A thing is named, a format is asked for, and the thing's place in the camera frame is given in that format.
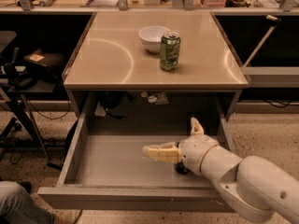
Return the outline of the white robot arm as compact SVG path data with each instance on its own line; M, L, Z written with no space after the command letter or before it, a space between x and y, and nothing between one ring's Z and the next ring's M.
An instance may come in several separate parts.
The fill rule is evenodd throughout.
M204 134L196 118L191 119L188 138L145 146L142 152L157 161L181 163L207 178L223 200L248 221L265 223L279 213L291 224L299 224L299 181L268 160L242 159L221 147Z

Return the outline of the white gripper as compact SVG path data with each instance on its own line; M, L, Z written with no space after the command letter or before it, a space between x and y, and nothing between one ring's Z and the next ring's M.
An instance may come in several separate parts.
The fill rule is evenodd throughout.
M195 173L201 174L201 163L207 152L216 147L219 142L204 134L204 128L197 118L191 118L190 137L179 142L168 142L160 145L149 145L142 147L142 153L154 160L183 165Z

